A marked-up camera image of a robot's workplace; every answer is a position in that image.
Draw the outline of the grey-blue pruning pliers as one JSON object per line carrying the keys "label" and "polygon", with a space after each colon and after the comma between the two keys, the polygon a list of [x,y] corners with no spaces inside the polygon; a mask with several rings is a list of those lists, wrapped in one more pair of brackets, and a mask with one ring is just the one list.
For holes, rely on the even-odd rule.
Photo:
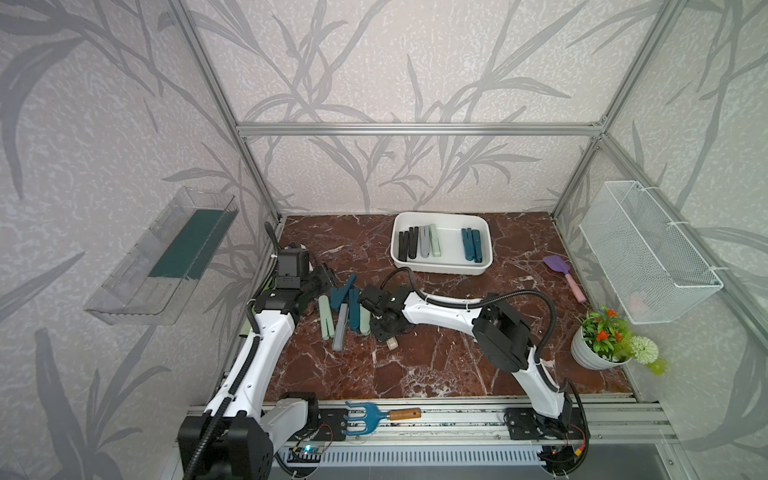
{"label": "grey-blue pruning pliers", "polygon": [[419,226],[418,229],[419,229],[418,231],[419,252],[423,258],[427,258],[430,255],[430,251],[431,251],[430,227],[428,225],[423,225],[423,226]]}

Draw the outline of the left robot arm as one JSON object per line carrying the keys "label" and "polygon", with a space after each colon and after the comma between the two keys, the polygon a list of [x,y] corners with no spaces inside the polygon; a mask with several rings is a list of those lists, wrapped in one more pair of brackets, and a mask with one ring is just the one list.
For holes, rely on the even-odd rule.
{"label": "left robot arm", "polygon": [[276,451],[296,433],[316,428],[317,401],[291,394],[263,409],[277,362],[308,305],[335,284],[304,247],[275,255],[273,285],[246,308],[251,331],[230,373],[200,415],[188,416],[177,443],[186,479],[266,479]]}

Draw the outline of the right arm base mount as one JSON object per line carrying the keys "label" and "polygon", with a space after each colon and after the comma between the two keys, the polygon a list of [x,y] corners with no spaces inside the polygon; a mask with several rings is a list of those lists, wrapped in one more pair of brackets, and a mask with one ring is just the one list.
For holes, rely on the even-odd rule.
{"label": "right arm base mount", "polygon": [[503,421],[511,440],[530,441],[583,441],[589,439],[585,415],[566,403],[558,418],[536,413],[532,408],[511,407],[503,414]]}

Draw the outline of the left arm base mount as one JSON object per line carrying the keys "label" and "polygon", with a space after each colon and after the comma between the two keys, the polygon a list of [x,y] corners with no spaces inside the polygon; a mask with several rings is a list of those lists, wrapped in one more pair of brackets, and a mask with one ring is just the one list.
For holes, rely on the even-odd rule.
{"label": "left arm base mount", "polygon": [[310,442],[341,442],[346,440],[347,408],[322,408],[319,418],[308,430],[296,435],[297,440]]}

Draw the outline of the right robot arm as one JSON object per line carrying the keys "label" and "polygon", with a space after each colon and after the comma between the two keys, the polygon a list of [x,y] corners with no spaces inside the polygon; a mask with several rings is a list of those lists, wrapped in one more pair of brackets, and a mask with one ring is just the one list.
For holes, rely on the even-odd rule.
{"label": "right robot arm", "polygon": [[[510,298],[533,296],[542,300],[550,314],[549,330],[536,343],[531,327],[508,302]],[[549,341],[557,322],[554,303],[537,290],[490,294],[484,299],[456,299],[428,295],[413,287],[395,292],[369,285],[362,290],[360,305],[372,319],[376,339],[387,342],[416,325],[432,325],[471,336],[484,358],[497,370],[511,374],[527,395],[534,411],[534,430],[544,438],[563,437],[575,427],[575,419],[586,439],[590,437],[583,407],[573,401],[541,360],[541,348]]]}

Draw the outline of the mint pruning pliers diagonal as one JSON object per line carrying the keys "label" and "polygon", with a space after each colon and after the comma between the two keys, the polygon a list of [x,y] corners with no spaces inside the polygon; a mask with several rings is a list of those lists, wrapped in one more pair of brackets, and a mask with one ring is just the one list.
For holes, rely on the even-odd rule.
{"label": "mint pruning pliers diagonal", "polygon": [[442,255],[442,250],[440,246],[438,229],[435,224],[429,225],[429,238],[431,255],[435,258],[439,258]]}

